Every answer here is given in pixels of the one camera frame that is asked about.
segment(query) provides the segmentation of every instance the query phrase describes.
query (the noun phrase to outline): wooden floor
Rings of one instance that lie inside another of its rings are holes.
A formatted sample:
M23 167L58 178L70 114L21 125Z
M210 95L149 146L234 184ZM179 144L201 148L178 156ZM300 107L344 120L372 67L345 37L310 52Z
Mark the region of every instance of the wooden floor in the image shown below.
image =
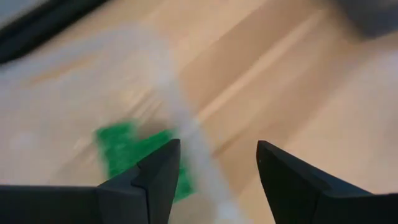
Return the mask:
M370 192L398 192L397 34L359 41L310 0L114 0L42 50L131 23L169 41L185 97L253 223L273 223L259 139Z

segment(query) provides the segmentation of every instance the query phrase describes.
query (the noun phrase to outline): green object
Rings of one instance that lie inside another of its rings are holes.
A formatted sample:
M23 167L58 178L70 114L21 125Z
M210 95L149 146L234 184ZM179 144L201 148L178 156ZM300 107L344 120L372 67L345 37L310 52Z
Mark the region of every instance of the green object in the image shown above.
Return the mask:
M112 178L169 142L173 134L163 130L147 139L136 138L137 128L131 123L119 123L96 131L99 149L108 165L108 177ZM194 192L191 178L183 161L180 163L174 202Z

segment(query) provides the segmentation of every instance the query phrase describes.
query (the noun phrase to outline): green cloth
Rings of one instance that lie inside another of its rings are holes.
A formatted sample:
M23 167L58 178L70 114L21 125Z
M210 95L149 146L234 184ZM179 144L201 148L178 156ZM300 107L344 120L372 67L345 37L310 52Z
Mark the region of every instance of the green cloth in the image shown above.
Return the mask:
M108 166L109 178L136 165L173 138L169 130L163 130L143 140L136 136L137 129L132 123L114 124L96 131L100 153ZM193 192L188 170L181 161L174 202L188 197Z

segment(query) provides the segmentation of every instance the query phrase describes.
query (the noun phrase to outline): black object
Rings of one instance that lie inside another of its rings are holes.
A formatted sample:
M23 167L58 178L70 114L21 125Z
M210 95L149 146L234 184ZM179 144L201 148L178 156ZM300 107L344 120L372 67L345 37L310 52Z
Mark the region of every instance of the black object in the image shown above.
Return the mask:
M257 165L276 224L398 223L398 194L373 195L266 141Z
M378 37L398 29L396 0L332 0L366 37Z
M97 187L0 186L1 223L167 224L180 164L173 139Z
M0 64L28 54L109 0L47 0L0 30Z

